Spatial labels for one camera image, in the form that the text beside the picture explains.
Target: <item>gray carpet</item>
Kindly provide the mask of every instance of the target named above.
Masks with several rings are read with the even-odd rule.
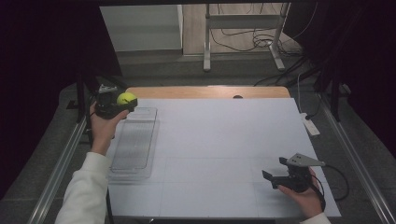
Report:
[[[276,70],[269,53],[212,56],[212,70],[205,73],[202,57],[183,57],[177,53],[146,55],[122,53],[119,55],[119,61],[124,77],[117,77],[113,81],[121,82],[125,86],[252,86],[263,78],[280,74]],[[284,58],[287,67],[297,60],[297,58]],[[306,64],[282,81],[297,77],[301,71],[308,69],[309,66],[309,63]],[[275,80],[275,78],[268,79],[261,82],[260,85],[273,85]],[[314,114],[319,104],[319,99],[312,90],[312,84],[315,80],[316,77],[311,77],[300,83],[300,100],[298,99],[297,86],[289,88],[291,96],[297,104],[300,102],[301,110],[307,114]],[[102,79],[102,82],[110,83],[106,79]],[[71,100],[77,100],[75,85],[65,88],[61,92],[59,107],[47,132],[19,178],[0,202],[0,217],[3,223],[25,223],[31,215],[54,164],[76,124],[77,110],[66,109]],[[396,161],[375,134],[354,113],[353,109],[347,104],[347,98],[340,99],[339,112],[341,122],[351,142],[359,151],[361,159],[380,187],[394,214],[396,211],[394,200],[396,198]],[[318,158],[339,168],[347,176],[350,185],[349,196],[338,203],[342,217],[332,219],[332,223],[382,223],[322,108],[319,109],[312,120],[321,132],[320,136],[311,138]],[[56,193],[55,200],[49,209],[45,223],[53,223],[56,218],[62,206],[65,188],[73,172],[79,169],[88,150],[87,136],[83,135],[66,171],[64,180]],[[332,170],[325,168],[324,172],[334,197],[342,196],[346,191],[343,180]],[[115,221],[116,223],[133,223],[127,218],[116,217]],[[300,221],[299,218],[281,219],[277,220],[276,223],[288,224],[298,221]]]

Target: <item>yellow ball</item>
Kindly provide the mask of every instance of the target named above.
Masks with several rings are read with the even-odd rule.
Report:
[[[125,104],[130,103],[132,100],[134,100],[136,98],[137,97],[133,93],[124,92],[124,93],[121,93],[119,95],[119,97],[117,98],[117,104],[118,105],[125,105]]]

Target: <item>white power adapter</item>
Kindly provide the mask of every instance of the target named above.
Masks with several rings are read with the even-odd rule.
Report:
[[[317,126],[315,126],[314,122],[312,122],[312,120],[310,119],[306,119],[306,113],[301,113],[301,120],[303,121],[303,124],[305,125],[305,128],[307,130],[307,132],[309,133],[309,135],[311,136],[316,136],[319,135],[320,132],[317,129]]]

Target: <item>white sweater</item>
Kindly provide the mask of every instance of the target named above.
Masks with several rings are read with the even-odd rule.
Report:
[[[75,171],[64,195],[64,205],[56,217],[57,224],[103,224],[106,217],[107,157],[88,152],[80,170]],[[302,224],[330,224],[321,213]]]

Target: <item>wooden floor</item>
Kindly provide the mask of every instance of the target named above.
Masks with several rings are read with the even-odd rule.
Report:
[[[259,3],[259,4],[211,4],[210,14],[279,14],[282,7],[281,3]],[[205,5],[183,5],[183,54],[194,55],[204,53],[205,43]],[[239,35],[229,35],[240,32],[247,32]],[[246,51],[268,51],[266,43],[262,41],[263,48],[254,48],[253,34],[262,35],[261,38],[267,38],[264,35],[273,35],[275,30],[256,31],[253,29],[223,29],[212,30],[210,36],[210,48],[212,53],[225,52],[246,52]],[[216,42],[229,46],[223,47]],[[280,40],[283,42],[285,50],[300,49],[300,46],[290,40],[287,35],[282,34]]]

